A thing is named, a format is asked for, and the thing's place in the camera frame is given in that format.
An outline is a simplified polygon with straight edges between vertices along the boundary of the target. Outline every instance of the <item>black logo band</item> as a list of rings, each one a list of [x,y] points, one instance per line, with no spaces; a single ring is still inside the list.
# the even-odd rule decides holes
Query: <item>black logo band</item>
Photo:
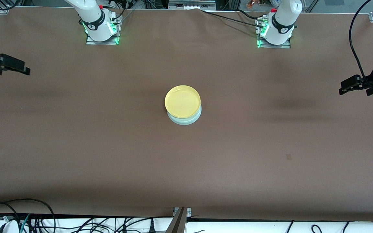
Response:
[[[274,14],[273,17],[271,18],[271,22],[273,23],[274,27],[277,28],[277,30],[280,34],[287,33],[291,28],[293,28],[293,25],[294,25],[294,23],[292,25],[289,25],[289,26],[281,25],[276,20],[276,14]]]
[[[101,12],[102,15],[100,16],[100,18],[94,22],[89,23],[83,20],[83,23],[84,25],[86,25],[86,28],[90,29],[91,31],[97,30],[97,28],[105,21],[105,12],[102,10]]]

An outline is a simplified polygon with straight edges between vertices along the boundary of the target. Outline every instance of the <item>white container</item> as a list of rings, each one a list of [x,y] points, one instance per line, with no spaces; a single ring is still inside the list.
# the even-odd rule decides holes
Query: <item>white container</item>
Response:
[[[189,125],[201,115],[201,97],[190,86],[176,86],[165,97],[165,107],[169,118],[179,125]]]

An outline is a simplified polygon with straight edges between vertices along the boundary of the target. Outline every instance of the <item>table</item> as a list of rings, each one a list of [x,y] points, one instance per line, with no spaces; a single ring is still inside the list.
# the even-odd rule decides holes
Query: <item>table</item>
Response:
[[[251,26],[199,10],[136,10],[118,46],[85,45],[74,9],[0,15],[0,53],[31,68],[0,76],[0,200],[42,199],[58,214],[189,206],[202,218],[373,221],[373,97],[338,94],[359,73],[352,16],[302,14],[291,49],[262,49]],[[353,38],[369,73],[366,15]],[[164,108],[180,84],[202,99],[186,127]]]

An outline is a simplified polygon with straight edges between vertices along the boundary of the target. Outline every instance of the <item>yellow plate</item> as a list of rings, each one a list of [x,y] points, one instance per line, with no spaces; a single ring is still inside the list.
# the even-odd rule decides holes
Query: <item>yellow plate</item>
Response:
[[[177,118],[188,118],[197,113],[201,106],[198,92],[189,86],[176,86],[165,97],[166,110]]]

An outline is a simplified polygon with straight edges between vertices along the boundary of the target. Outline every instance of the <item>mounting plate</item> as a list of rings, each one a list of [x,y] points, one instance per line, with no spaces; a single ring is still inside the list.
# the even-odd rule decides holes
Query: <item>mounting plate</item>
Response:
[[[95,44],[95,45],[99,45],[99,44],[116,45],[116,44],[119,44],[120,31],[122,30],[122,19],[123,19],[123,15],[120,15],[114,21],[111,21],[111,23],[116,24],[116,25],[112,25],[111,28],[116,30],[117,32],[116,32],[116,34],[114,34],[108,40],[105,40],[105,41],[94,41],[94,40],[92,40],[92,38],[89,37],[89,35],[87,34],[87,31],[86,31],[86,34],[87,34],[86,44]]]
[[[172,213],[173,216],[178,212],[179,207],[174,207],[174,212]],[[186,209],[188,211],[188,214],[186,215],[187,217],[191,217],[191,208]]]
[[[263,15],[262,17],[255,19],[254,22],[256,23],[256,25],[262,25],[265,28],[268,27],[267,15]],[[258,48],[290,49],[290,39],[287,39],[287,41],[281,45],[268,43],[268,41],[266,41],[266,39],[261,36],[261,33],[264,32],[263,30],[265,30],[265,28],[256,27],[256,38]]]

